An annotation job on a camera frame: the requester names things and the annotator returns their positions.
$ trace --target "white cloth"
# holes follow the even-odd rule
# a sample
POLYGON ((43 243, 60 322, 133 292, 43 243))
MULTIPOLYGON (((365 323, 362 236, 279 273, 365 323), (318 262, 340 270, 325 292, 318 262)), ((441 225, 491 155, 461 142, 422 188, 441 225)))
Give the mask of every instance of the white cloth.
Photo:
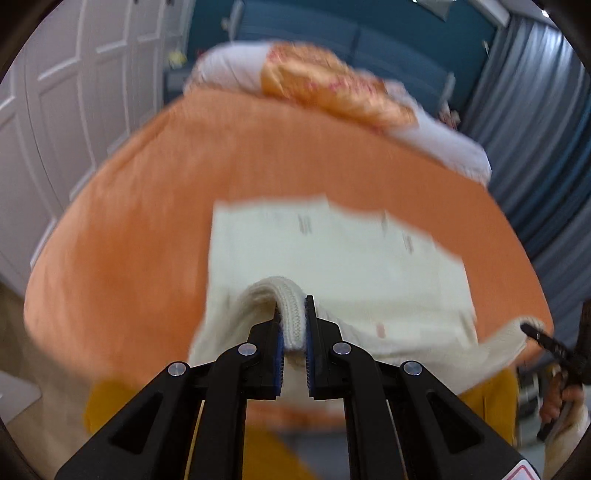
POLYGON ((206 314, 189 364, 214 361, 245 341, 277 302, 288 353, 281 399, 319 406, 307 398, 303 375, 304 292, 344 340, 394 365, 420 361, 455 393, 493 376, 525 347, 523 318, 478 345, 462 262, 386 213, 352 214, 326 199, 216 204, 206 314))
POLYGON ((574 452, 589 427, 589 409, 587 405, 577 406, 573 412, 576 420, 565 431, 558 434, 552 443, 546 446, 544 459, 544 480, 550 480, 574 452))

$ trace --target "white wardrobe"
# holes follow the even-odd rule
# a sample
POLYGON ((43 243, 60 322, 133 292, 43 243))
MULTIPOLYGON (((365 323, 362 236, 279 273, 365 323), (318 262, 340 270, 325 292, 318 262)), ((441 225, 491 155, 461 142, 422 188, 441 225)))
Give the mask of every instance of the white wardrobe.
POLYGON ((0 83, 0 280, 24 294, 61 214, 162 107, 195 0, 63 0, 0 83))

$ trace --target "gray curtain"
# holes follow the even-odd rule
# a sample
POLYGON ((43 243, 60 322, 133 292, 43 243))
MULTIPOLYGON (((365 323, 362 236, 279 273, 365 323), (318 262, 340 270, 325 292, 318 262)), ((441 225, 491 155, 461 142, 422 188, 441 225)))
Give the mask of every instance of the gray curtain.
POLYGON ((589 75, 558 30, 513 17, 464 117, 462 131, 489 156, 491 194, 532 259, 556 336, 574 345, 591 298, 589 75))
POLYGON ((562 33, 514 15, 499 30, 461 131, 489 157, 489 190, 509 221, 574 130, 589 76, 562 33))
POLYGON ((533 262, 558 340, 574 345, 582 303, 591 299, 591 200, 533 262))

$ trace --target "orange bed sheet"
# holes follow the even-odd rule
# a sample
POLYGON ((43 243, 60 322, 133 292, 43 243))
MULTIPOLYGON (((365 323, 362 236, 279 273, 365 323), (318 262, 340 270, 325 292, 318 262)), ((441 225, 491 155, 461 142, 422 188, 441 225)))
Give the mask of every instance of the orange bed sheet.
POLYGON ((484 187, 359 125, 213 89, 161 112, 70 206, 31 275, 27 328, 73 371, 143 385, 186 358, 203 316, 214 202, 318 194, 385 209, 460 256, 481 340, 519 315, 552 331, 535 272, 484 187))

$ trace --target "orange patterned pillowcase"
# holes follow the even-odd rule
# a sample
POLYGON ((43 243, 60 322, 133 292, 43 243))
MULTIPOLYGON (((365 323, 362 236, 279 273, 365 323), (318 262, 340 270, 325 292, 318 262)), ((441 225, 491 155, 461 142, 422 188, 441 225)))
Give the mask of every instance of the orange patterned pillowcase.
POLYGON ((315 106, 380 130, 416 124, 414 111, 388 96, 384 82, 357 73, 309 44, 274 44, 261 70, 265 95, 315 106))

